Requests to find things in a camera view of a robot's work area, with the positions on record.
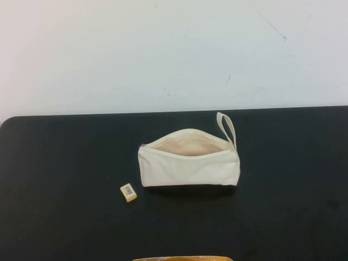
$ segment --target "eraser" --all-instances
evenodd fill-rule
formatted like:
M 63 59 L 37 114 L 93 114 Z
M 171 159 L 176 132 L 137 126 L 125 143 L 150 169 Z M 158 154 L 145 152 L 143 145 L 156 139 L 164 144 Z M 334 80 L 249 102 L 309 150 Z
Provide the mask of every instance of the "eraser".
M 120 189 L 122 191 L 122 194 L 126 198 L 127 202 L 136 199 L 136 193 L 129 183 L 122 186 Z

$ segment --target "white wall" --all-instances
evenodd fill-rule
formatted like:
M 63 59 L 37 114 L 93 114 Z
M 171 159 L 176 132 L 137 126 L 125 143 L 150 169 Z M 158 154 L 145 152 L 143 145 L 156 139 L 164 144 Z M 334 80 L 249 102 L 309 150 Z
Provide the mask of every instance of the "white wall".
M 345 105 L 347 10 L 347 0 L 2 0 L 0 122 Z

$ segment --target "white pouch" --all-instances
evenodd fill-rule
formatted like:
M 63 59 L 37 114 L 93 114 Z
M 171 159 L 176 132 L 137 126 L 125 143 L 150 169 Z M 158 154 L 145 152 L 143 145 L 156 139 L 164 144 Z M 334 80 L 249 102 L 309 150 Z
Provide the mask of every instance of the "white pouch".
M 233 142 L 223 128 L 223 118 Z M 142 185 L 237 185 L 240 161 L 235 130 L 227 115 L 217 113 L 216 119 L 228 141 L 198 129 L 182 129 L 141 145 L 138 159 Z

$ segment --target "barcode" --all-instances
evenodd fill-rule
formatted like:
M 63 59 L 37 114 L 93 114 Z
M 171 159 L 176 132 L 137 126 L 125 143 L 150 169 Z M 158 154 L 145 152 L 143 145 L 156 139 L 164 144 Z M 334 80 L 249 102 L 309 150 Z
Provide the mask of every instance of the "barcode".
M 125 191 L 127 196 L 133 194 L 133 190 L 132 190 L 131 186 L 126 186 L 123 188 L 123 190 Z

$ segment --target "wrist strap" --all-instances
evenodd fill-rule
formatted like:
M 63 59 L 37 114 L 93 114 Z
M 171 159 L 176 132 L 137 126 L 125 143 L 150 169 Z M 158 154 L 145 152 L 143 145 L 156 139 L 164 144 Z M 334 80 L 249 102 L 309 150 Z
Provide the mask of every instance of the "wrist strap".
M 225 131 L 225 128 L 224 128 L 223 125 L 222 125 L 222 119 L 225 119 L 225 121 L 226 121 L 226 123 L 227 123 L 227 125 L 228 125 L 228 127 L 229 127 L 229 129 L 230 129 L 230 131 L 231 131 L 231 133 L 232 133 L 232 135 L 233 135 L 233 142 L 232 142 L 232 140 L 229 138 L 229 136 L 227 135 L 227 133 L 226 133 L 226 131 Z M 228 142 L 229 142 L 229 144 L 231 145 L 231 147 L 232 147 L 235 151 L 237 151 L 237 143 L 235 142 L 235 130 L 234 130 L 234 127 L 233 127 L 233 124 L 232 124 L 231 119 L 230 119 L 227 115 L 225 115 L 225 114 L 223 114 L 223 113 L 217 113 L 217 115 L 216 115 L 216 120 L 217 120 L 217 123 L 218 123 L 220 129 L 222 130 L 222 132 L 225 134 L 226 138 L 228 139 Z

